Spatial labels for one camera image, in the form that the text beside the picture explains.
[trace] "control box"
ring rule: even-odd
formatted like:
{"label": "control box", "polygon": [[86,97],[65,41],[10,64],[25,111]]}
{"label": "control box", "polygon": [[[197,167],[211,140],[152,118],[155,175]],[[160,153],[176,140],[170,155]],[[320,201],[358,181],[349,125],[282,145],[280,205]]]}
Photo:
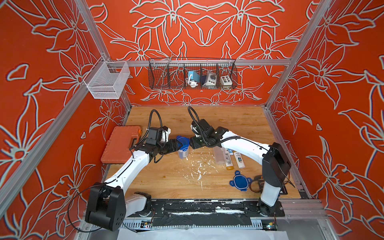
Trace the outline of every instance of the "control box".
{"label": "control box", "polygon": [[232,86],[232,80],[230,79],[229,75],[221,76],[220,83],[223,86]]}
{"label": "control box", "polygon": [[207,72],[207,75],[201,77],[201,84],[203,86],[216,86],[216,74],[213,72]]}

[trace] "white bottle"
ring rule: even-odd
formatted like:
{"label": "white bottle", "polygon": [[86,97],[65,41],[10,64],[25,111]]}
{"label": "white bottle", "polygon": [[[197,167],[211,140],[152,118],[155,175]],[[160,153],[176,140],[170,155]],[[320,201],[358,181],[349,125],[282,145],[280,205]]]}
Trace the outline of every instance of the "white bottle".
{"label": "white bottle", "polygon": [[233,154],[235,156],[235,159],[239,168],[245,168],[245,164],[244,164],[243,158],[241,157],[241,153],[234,152]]}

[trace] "black wire basket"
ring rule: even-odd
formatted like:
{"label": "black wire basket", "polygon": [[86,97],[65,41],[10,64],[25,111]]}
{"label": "black wire basket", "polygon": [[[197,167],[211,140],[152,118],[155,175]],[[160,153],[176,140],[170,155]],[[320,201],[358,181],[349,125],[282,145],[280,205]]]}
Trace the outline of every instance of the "black wire basket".
{"label": "black wire basket", "polygon": [[[188,85],[188,72],[194,71],[200,79],[215,78],[214,86]],[[232,84],[222,85],[221,76],[228,76]],[[148,68],[151,89],[234,89],[237,87],[237,68],[234,59],[219,58],[151,58]]]}

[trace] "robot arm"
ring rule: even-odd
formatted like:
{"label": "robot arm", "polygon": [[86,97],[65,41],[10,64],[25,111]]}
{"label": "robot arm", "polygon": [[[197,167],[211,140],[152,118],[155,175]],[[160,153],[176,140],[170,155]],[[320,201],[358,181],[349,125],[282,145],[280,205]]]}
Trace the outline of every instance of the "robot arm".
{"label": "robot arm", "polygon": [[176,139],[168,139],[170,129],[151,127],[145,144],[139,142],[129,160],[104,183],[95,183],[91,188],[85,221],[99,227],[115,231],[123,219],[135,212],[147,215],[151,211],[151,196],[136,192],[124,198],[129,185],[139,172],[156,155],[165,155],[179,150]]}
{"label": "robot arm", "polygon": [[264,187],[262,195],[259,199],[259,211],[264,216],[273,215],[276,212],[277,199],[283,186],[283,182],[291,168],[283,148],[278,143],[272,145],[258,143],[243,137],[240,137],[226,128],[218,127],[214,129],[206,120],[194,120],[191,129],[195,133],[195,137],[190,139],[190,145],[193,149],[207,147],[224,147],[235,150],[243,155],[250,157],[262,165]]}

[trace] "orange wall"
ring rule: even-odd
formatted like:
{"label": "orange wall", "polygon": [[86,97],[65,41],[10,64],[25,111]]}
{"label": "orange wall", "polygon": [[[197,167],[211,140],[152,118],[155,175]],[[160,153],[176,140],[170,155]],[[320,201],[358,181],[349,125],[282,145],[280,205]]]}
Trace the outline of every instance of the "orange wall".
{"label": "orange wall", "polygon": [[86,208],[89,191],[79,192],[101,180],[100,158],[113,128],[126,109],[118,100],[81,102],[37,169],[0,221],[0,236],[16,239],[72,239]]}
{"label": "orange wall", "polygon": [[[113,60],[167,57],[289,58],[317,1],[87,0]],[[241,67],[232,90],[151,90],[148,71],[131,68],[135,105],[263,104],[282,66]]]}
{"label": "orange wall", "polygon": [[36,2],[0,8],[0,187],[100,57],[70,0]]}
{"label": "orange wall", "polygon": [[[1,187],[100,55],[71,0],[7,1],[0,21]],[[100,101],[88,94],[0,220],[0,238],[73,238],[69,200],[101,179],[105,139],[125,114],[121,100]],[[70,205],[75,225],[86,194]]]}
{"label": "orange wall", "polygon": [[271,110],[341,239],[384,238],[383,13],[335,0]]}

